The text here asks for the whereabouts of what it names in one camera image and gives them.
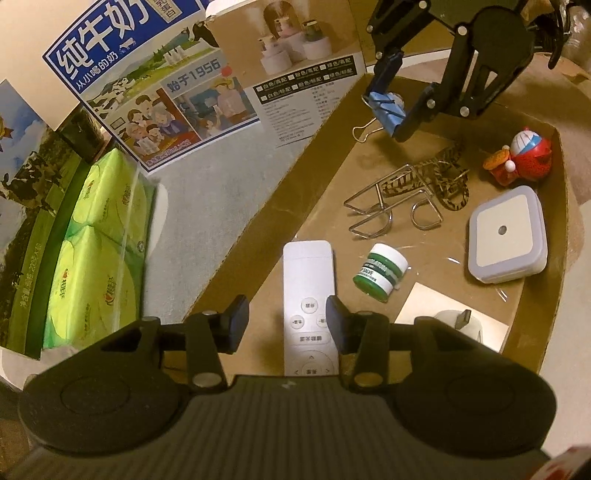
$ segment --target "doraemon figurine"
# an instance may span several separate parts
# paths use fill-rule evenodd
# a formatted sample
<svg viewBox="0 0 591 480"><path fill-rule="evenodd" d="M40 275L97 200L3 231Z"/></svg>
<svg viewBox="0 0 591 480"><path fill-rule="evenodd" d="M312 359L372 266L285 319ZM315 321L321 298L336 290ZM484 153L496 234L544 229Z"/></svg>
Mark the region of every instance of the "doraemon figurine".
<svg viewBox="0 0 591 480"><path fill-rule="evenodd" d="M552 143L529 128L519 132L511 142L488 157L484 168L504 187L516 179L538 181L552 167Z"/></svg>

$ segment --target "plastic wrap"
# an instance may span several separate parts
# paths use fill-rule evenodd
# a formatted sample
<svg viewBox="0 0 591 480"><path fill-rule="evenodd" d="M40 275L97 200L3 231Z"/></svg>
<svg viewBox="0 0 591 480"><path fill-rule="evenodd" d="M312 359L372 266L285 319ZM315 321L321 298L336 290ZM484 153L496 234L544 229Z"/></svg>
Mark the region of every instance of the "plastic wrap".
<svg viewBox="0 0 591 480"><path fill-rule="evenodd" d="M154 190L118 149L91 167L61 245L45 348L84 348L139 318Z"/></svg>

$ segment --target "cardboard box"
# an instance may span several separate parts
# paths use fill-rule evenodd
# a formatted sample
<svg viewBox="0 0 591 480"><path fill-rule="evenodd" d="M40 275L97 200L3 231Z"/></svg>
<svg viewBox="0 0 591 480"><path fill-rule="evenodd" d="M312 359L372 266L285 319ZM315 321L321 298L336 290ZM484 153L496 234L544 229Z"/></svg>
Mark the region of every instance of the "cardboard box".
<svg viewBox="0 0 591 480"><path fill-rule="evenodd" d="M494 103L476 121L439 115L403 144L383 132L371 136L365 144L357 144L351 129L371 118L361 101L370 78L364 76L343 98L193 306L193 312L223 310L238 293L252 299L251 321L238 352L223 356L226 373L230 377L283 374L280 259L283 245L294 238L325 239L332 244L337 294L351 311L373 310L388 315L393 322L414 283L420 281L509 325L502 354L538 371L552 331L566 264L567 189L558 132L549 124ZM392 84L392 91L412 105L425 86L400 78ZM542 273L526 279L484 285L467 271L467 222L480 203L503 189L493 184L482 161L487 152L509 142L525 126L551 139L554 151L551 174L538 188L547 230L548 265ZM343 207L344 200L395 168L429 158L449 145L450 139L460 137L467 142L462 161L470 168L470 199L464 209L451 212L441 208L442 226L422 232L410 222L410 202L395 210L391 232L375 241L359 240L348 231L359 217L350 215ZM395 291L386 304L364 295L352 282L378 241L396 248L410 247L404 254L413 268L403 278L400 291ZM182 358L173 355L166 364L182 368Z"/></svg>
<svg viewBox="0 0 591 480"><path fill-rule="evenodd" d="M215 0L206 14L268 138L278 145L314 135L365 72L346 0ZM238 87L221 88L229 98Z"/></svg>

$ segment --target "remote control button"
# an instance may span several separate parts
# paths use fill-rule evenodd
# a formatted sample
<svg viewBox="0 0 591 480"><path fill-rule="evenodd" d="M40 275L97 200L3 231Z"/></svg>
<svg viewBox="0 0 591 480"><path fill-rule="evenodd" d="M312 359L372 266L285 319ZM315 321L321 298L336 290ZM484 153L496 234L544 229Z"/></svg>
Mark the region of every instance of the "remote control button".
<svg viewBox="0 0 591 480"><path fill-rule="evenodd" d="M333 362L322 352L307 350L299 354L298 359L301 367L298 368L298 364L295 364L294 370L297 371L295 375L334 375L335 373ZM316 373L307 373L308 370L316 370Z"/></svg>
<svg viewBox="0 0 591 480"><path fill-rule="evenodd" d="M308 362L301 368L301 374L305 377L313 377L314 375L324 375L322 365L316 362Z"/></svg>
<svg viewBox="0 0 591 480"><path fill-rule="evenodd" d="M301 329L304 326L304 317L300 315L294 315L292 318L290 318L290 325L291 328L295 330Z"/></svg>
<svg viewBox="0 0 591 480"><path fill-rule="evenodd" d="M304 313L314 313L318 310L318 300L313 299L312 297L307 297L301 302L301 309Z"/></svg>
<svg viewBox="0 0 591 480"><path fill-rule="evenodd" d="M330 342L329 332L301 332L293 335L293 345L322 345Z"/></svg>

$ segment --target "screw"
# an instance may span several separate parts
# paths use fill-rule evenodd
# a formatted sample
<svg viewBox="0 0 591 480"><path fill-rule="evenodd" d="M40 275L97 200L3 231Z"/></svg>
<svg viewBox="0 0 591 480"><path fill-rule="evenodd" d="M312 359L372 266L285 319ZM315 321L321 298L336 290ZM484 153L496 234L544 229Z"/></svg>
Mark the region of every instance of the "screw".
<svg viewBox="0 0 591 480"><path fill-rule="evenodd" d="M213 372L203 372L193 377L193 385L201 388L212 388L222 383L222 377Z"/></svg>
<svg viewBox="0 0 591 480"><path fill-rule="evenodd" d="M380 374L374 372L362 372L355 375L355 383L362 388L373 388L382 384L384 379Z"/></svg>

